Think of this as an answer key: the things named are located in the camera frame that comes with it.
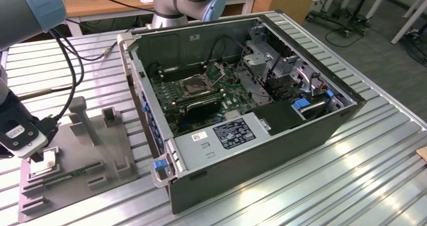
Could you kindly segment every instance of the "sticker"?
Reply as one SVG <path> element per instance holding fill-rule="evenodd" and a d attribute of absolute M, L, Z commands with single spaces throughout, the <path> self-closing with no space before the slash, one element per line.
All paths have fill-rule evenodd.
<path fill-rule="evenodd" d="M 190 41 L 195 41 L 195 40 L 199 40 L 199 39 L 201 39 L 201 34 L 190 36 Z"/>
<path fill-rule="evenodd" d="M 203 132 L 199 132 L 199 133 L 191 135 L 191 137 L 193 137 L 193 141 L 197 142 L 197 141 L 203 140 L 205 138 L 207 138 L 209 135 L 207 135 L 207 132 L 203 131 Z"/>
<path fill-rule="evenodd" d="M 25 133 L 26 128 L 22 125 L 18 125 L 15 128 L 13 128 L 11 131 L 6 133 L 6 135 L 11 138 L 15 139 L 22 133 Z"/>
<path fill-rule="evenodd" d="M 214 131 L 227 150 L 257 139 L 243 118 L 215 127 Z"/>

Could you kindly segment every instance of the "white label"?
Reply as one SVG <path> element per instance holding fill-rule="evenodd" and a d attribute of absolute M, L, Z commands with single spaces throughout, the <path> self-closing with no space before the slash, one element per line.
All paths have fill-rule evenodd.
<path fill-rule="evenodd" d="M 199 132 L 199 133 L 191 135 L 191 137 L 193 137 L 193 140 L 197 142 L 197 141 L 203 140 L 205 138 L 207 138 L 209 135 L 207 135 L 207 132 L 203 131 L 203 132 Z"/>
<path fill-rule="evenodd" d="M 190 36 L 190 41 L 195 41 L 195 40 L 199 40 L 199 39 L 201 39 L 201 34 Z"/>
<path fill-rule="evenodd" d="M 22 125 L 18 125 L 10 132 L 6 133 L 6 135 L 11 139 L 15 139 L 25 132 L 26 132 L 26 128 Z"/>

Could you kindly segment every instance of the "circuit board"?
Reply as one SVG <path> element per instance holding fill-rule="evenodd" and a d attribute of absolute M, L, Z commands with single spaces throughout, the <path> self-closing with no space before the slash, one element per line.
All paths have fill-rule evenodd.
<path fill-rule="evenodd" d="M 243 115 L 258 106 L 231 64 L 210 64 L 205 74 L 177 81 L 163 82 L 159 77 L 150 80 L 175 137 L 225 122 L 227 113 Z M 181 120 L 189 105 L 215 99 L 221 99 L 217 113 L 191 122 Z"/>

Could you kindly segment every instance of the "motherboard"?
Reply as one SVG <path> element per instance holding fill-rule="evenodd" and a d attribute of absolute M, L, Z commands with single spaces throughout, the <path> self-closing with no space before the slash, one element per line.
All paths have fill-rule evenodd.
<path fill-rule="evenodd" d="M 241 84 L 237 66 L 215 62 L 178 80 L 150 79 L 175 137 L 237 118 L 258 106 Z"/>

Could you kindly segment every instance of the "blue latch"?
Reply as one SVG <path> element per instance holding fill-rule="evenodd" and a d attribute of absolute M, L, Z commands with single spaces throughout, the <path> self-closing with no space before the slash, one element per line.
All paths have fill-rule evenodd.
<path fill-rule="evenodd" d="M 302 99 L 298 99 L 295 102 L 294 102 L 294 107 L 301 110 L 302 108 L 307 107 L 310 105 L 310 102 L 307 100 L 307 98 L 302 98 Z"/>
<path fill-rule="evenodd" d="M 159 171 L 169 167 L 169 161 L 166 159 L 161 159 L 154 161 L 154 170 Z"/>
<path fill-rule="evenodd" d="M 332 90 L 326 91 L 326 94 L 327 94 L 327 96 L 329 96 L 330 98 L 334 97 L 334 92 L 333 92 Z"/>
<path fill-rule="evenodd" d="M 146 112 L 149 112 L 149 104 L 147 104 L 147 102 L 145 102 L 143 104 L 142 104 L 142 111 L 146 113 Z"/>

